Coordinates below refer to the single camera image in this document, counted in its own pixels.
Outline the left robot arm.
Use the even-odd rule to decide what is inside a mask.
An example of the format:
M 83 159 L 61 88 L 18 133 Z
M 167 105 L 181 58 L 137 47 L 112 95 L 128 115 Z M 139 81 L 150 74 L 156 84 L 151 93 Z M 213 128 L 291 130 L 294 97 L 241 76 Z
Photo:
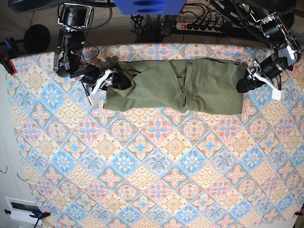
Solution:
M 281 73 L 292 71 L 302 55 L 303 35 L 294 35 L 282 20 L 282 15 L 297 13 L 295 0 L 237 0 L 232 1 L 245 29 L 263 43 L 270 44 L 273 54 L 262 62 L 253 61 L 246 75 L 237 83 L 239 93 L 261 87 L 272 88 L 272 99 L 281 100 Z

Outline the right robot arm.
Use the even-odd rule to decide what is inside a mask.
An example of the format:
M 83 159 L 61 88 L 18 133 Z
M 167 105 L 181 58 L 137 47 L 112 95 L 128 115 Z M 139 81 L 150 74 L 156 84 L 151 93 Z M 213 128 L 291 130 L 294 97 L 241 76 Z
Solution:
M 86 102 L 95 105 L 99 102 L 98 91 L 111 85 L 111 70 L 101 75 L 101 70 L 87 63 L 83 57 L 83 47 L 86 42 L 86 32 L 93 30 L 95 8 L 112 9 L 111 1 L 97 2 L 91 0 L 10 0 L 8 6 L 15 12 L 34 12 L 57 7 L 59 31 L 57 49 L 54 54 L 54 71 L 58 76 L 73 78 L 84 87 Z

